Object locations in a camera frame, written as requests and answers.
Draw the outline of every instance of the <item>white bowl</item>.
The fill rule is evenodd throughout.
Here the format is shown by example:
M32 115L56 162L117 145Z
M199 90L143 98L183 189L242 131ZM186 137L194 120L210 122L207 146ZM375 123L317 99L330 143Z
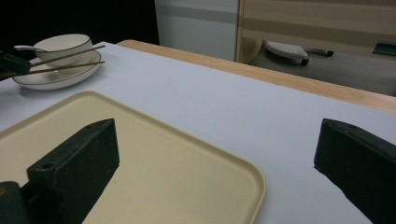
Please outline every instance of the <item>white bowl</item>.
M35 55L40 61L46 61L64 55L76 53L85 49L92 48L89 36L80 34L57 35L48 39L41 40L34 45L35 48L45 51L35 51ZM60 67L72 64L87 63L92 57L92 52L88 51L72 57L47 63L48 67Z

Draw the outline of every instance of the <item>white wall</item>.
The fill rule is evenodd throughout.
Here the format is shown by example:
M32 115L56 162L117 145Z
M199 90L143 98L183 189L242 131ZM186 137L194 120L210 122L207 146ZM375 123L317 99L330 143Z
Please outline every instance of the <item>white wall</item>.
M234 61L238 0L155 0L160 45Z

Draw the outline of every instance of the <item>white tablecloth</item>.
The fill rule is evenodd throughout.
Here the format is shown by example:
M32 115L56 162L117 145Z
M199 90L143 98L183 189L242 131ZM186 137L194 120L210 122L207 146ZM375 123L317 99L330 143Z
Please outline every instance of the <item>white tablecloth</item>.
M0 82L0 131L74 93L98 91L256 164L267 181L256 223L371 223L314 169L319 129L324 118L337 119L396 144L396 114L102 44L105 63L76 85L34 91Z

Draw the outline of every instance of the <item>gripper screw hole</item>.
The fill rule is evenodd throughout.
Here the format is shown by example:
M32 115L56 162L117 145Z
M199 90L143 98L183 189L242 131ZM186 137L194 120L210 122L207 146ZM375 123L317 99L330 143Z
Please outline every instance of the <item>gripper screw hole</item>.
M41 166L41 168L43 168L44 170L47 170L47 169L53 167L54 165L55 165L55 164L54 164L53 162L47 162L47 163L44 163L44 164Z
M4 194L4 193L6 193L6 188L4 188L4 187L0 187L0 196L2 195L2 194Z

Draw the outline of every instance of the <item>dark background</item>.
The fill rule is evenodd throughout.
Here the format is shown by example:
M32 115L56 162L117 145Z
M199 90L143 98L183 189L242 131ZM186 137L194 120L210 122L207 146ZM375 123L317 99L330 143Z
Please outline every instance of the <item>dark background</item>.
M56 35L89 35L93 44L134 39L159 45L154 0L13 0L1 8L0 50L25 60L35 54L13 46Z

